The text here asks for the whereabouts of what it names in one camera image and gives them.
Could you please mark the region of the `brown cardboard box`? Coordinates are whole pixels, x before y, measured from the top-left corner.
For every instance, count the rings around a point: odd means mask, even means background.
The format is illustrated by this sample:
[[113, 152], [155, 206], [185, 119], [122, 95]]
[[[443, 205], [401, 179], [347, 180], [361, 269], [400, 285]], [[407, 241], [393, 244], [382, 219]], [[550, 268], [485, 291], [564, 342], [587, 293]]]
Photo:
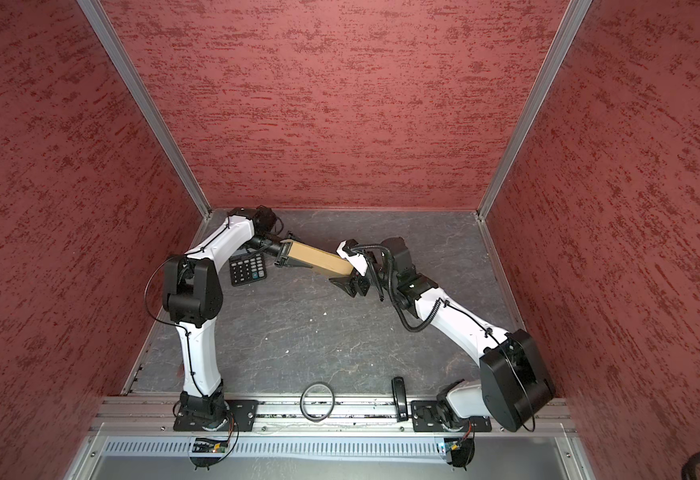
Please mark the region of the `brown cardboard box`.
[[328, 278], [347, 277], [354, 271], [352, 264], [336, 253], [330, 253], [291, 239], [284, 240], [280, 244], [277, 264], [285, 267], [311, 269]]

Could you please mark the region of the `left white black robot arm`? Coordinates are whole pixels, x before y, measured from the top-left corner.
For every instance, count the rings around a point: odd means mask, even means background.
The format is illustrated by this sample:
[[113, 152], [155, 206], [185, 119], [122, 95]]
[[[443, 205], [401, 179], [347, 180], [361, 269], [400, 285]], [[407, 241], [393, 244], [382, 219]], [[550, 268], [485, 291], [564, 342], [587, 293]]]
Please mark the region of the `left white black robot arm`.
[[198, 245], [164, 264], [162, 308], [179, 335], [184, 366], [180, 411], [198, 422], [220, 423], [227, 411], [215, 347], [224, 300], [219, 271], [245, 244], [265, 239], [277, 223], [268, 207], [234, 209]]

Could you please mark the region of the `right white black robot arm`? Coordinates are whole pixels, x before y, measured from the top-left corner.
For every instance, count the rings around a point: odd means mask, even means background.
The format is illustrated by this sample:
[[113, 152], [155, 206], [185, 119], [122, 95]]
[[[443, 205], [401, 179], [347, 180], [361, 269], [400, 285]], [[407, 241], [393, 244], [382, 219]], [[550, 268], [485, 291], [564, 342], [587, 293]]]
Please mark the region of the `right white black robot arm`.
[[416, 269], [400, 237], [377, 244], [347, 240], [337, 254], [390, 301], [406, 331], [435, 328], [478, 366], [477, 380], [458, 380], [438, 393], [436, 415], [441, 425], [457, 430], [472, 417], [490, 417], [511, 432], [536, 428], [536, 414], [556, 393], [527, 331], [510, 332], [460, 305]]

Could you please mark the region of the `black desk calculator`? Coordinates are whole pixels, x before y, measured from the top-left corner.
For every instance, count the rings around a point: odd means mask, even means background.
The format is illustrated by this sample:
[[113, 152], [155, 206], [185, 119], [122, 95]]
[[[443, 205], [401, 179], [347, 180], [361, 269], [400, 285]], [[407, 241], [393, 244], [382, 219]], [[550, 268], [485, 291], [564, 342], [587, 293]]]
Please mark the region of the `black desk calculator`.
[[266, 263], [262, 253], [238, 255], [232, 257], [228, 264], [232, 287], [249, 285], [267, 278]]

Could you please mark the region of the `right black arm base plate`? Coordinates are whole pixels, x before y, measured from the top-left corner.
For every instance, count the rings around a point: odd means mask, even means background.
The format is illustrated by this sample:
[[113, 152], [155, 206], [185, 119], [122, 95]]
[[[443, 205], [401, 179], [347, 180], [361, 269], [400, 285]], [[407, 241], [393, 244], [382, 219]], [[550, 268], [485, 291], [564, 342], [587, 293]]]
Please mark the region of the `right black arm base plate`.
[[461, 418], [448, 410], [444, 402], [415, 400], [410, 403], [410, 418], [415, 432], [443, 432], [450, 434], [488, 433], [492, 431], [487, 416]]

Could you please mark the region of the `aluminium front rail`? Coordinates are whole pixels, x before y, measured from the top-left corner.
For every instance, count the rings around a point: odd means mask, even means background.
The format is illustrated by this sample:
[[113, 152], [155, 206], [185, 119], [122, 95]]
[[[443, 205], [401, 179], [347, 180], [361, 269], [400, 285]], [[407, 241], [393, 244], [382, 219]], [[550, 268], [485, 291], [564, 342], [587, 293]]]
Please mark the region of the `aluminium front rail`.
[[[173, 430], [179, 396], [144, 393], [109, 396], [101, 401], [88, 432], [176, 436]], [[259, 403], [249, 436], [416, 436], [412, 420], [396, 421], [390, 394], [382, 396], [327, 394], [307, 397], [287, 394], [233, 394], [229, 400]]]

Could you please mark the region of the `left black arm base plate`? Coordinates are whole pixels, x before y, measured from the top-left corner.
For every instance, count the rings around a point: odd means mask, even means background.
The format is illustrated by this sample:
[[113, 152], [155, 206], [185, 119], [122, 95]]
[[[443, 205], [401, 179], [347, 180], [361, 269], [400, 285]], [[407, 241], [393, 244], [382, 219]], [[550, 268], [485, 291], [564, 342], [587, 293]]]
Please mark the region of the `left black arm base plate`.
[[230, 429], [250, 432], [259, 403], [256, 400], [212, 402], [200, 397], [179, 401], [173, 430], [177, 432], [222, 433]]

